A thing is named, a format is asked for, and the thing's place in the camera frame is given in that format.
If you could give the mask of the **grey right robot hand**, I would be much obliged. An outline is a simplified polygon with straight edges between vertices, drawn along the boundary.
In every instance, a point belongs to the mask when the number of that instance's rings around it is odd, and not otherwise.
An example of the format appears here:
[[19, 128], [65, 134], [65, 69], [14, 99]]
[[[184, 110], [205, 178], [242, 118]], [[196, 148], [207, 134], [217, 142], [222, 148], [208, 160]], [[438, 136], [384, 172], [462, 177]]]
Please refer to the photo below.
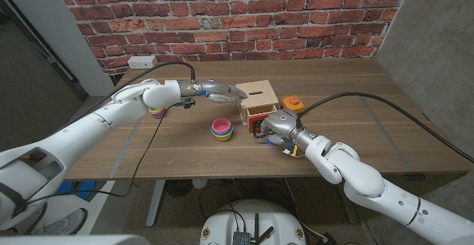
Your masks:
[[285, 141], [305, 151], [317, 135], [304, 127], [298, 114], [284, 108], [270, 113], [261, 123], [260, 133], [272, 143], [281, 145]]

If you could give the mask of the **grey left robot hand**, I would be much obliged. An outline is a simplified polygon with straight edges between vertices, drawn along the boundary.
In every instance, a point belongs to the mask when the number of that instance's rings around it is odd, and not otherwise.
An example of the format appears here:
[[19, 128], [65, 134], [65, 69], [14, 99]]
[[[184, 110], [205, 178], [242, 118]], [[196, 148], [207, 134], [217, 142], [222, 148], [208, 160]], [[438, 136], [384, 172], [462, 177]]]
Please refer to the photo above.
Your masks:
[[247, 94], [239, 88], [211, 78], [180, 81], [178, 83], [182, 98], [206, 96], [216, 103], [241, 103]]

